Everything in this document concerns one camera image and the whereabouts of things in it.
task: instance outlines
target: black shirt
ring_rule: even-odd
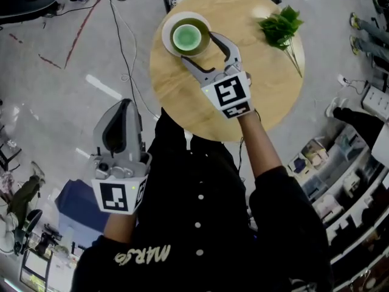
[[[78,262],[73,292],[291,291],[291,279],[331,291],[325,229],[284,167],[255,181],[255,235],[222,144],[186,151],[154,141],[150,152],[131,244],[99,237]]]

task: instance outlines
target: gray floor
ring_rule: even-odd
[[[123,19],[134,32],[137,59],[133,77],[148,107],[154,113],[160,106],[151,89],[148,61],[154,32],[165,16],[162,0],[129,0],[115,2]],[[300,29],[306,55],[305,83],[301,94],[282,122],[269,135],[284,163],[313,137],[331,133],[335,119],[323,116],[331,99],[337,94],[349,97],[351,105],[360,102],[352,88],[340,90],[337,75],[348,79],[370,79],[373,70],[365,55],[354,56],[349,35],[367,37],[354,32],[348,24],[350,12],[370,20],[377,16],[371,0],[283,0],[301,11],[305,21]],[[66,9],[82,7],[68,2]],[[5,111],[2,121],[7,132],[22,147],[22,167],[15,172],[16,180],[25,181],[29,161],[35,160],[47,175],[38,207],[44,210],[44,221],[56,224],[58,215],[52,200],[68,179],[85,178],[87,159],[76,148],[93,153],[92,131],[100,116],[115,99],[86,81],[87,75],[99,79],[124,97],[131,97],[127,73],[119,52],[119,42],[111,9],[103,0],[91,13],[82,33],[72,48],[88,10],[5,27],[0,31],[0,98]],[[134,41],[119,20],[125,54],[130,64],[134,58]],[[359,90],[363,84],[355,83]],[[150,145],[155,120],[138,99],[143,118],[143,139]],[[226,144],[238,163],[238,144]],[[246,179],[247,192],[253,176],[243,150],[241,176]]]

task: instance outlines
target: wooden tabletop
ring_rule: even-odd
[[[180,126],[213,141],[239,141],[242,132],[237,119],[225,119],[206,98],[200,84],[186,70],[179,57],[162,43],[162,27],[172,15],[191,11],[208,20],[211,30],[233,41],[241,52],[243,70],[251,74],[252,102],[265,129],[271,129],[297,100],[303,79],[281,50],[270,47],[257,24],[258,18],[277,13],[271,0],[184,0],[165,17],[154,35],[150,57],[151,83],[166,112]],[[304,74],[304,50],[299,36],[294,51]],[[214,44],[193,60],[204,69],[224,68],[224,54]]]

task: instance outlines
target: black sleeve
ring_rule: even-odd
[[[119,267],[114,258],[128,245],[100,236],[85,250],[74,271],[71,292],[99,292],[110,286],[111,274]]]
[[[255,186],[250,208],[266,291],[290,291],[291,279],[316,283],[318,292],[332,291],[327,234],[298,182],[277,167],[257,177]]]

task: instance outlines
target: white cable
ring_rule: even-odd
[[[111,2],[110,0],[108,0],[108,1],[109,1],[109,2],[112,4],[112,6],[115,8],[117,14],[119,15],[119,18],[122,20],[122,22],[124,23],[124,25],[127,27],[128,31],[130,32],[130,34],[131,34],[131,36],[133,37],[133,40],[134,40],[134,51],[135,51],[135,53],[134,53],[134,59],[133,59],[132,65],[131,65],[131,72],[130,72],[131,75],[132,75],[132,74],[133,74],[133,70],[134,70],[134,65],[135,65],[136,56],[137,56],[137,46],[136,46],[135,35],[134,35],[134,33],[132,32],[132,30],[129,28],[129,25],[128,25],[128,24],[125,22],[125,20],[122,18],[122,16],[121,16],[119,10],[117,9],[116,5],[115,5],[113,2]],[[129,80],[129,78],[130,78],[130,75],[128,75],[128,74],[122,74],[121,80],[122,80],[123,82],[127,82],[127,81]],[[142,95],[141,95],[141,93],[140,93],[140,91],[139,91],[139,89],[138,89],[138,86],[136,85],[136,82],[135,82],[135,80],[134,80],[134,77],[131,76],[131,80],[133,81],[134,86],[135,86],[135,89],[136,89],[136,91],[138,92],[138,95],[139,95],[139,97],[140,97],[140,100],[142,101],[142,103],[143,103],[143,105],[145,106],[145,108],[147,109],[147,111],[148,111],[150,114],[152,114],[153,117],[157,117],[157,115],[154,114],[154,113],[149,109],[149,107],[147,106],[146,102],[144,101],[144,99],[143,99],[143,97],[142,97]]]

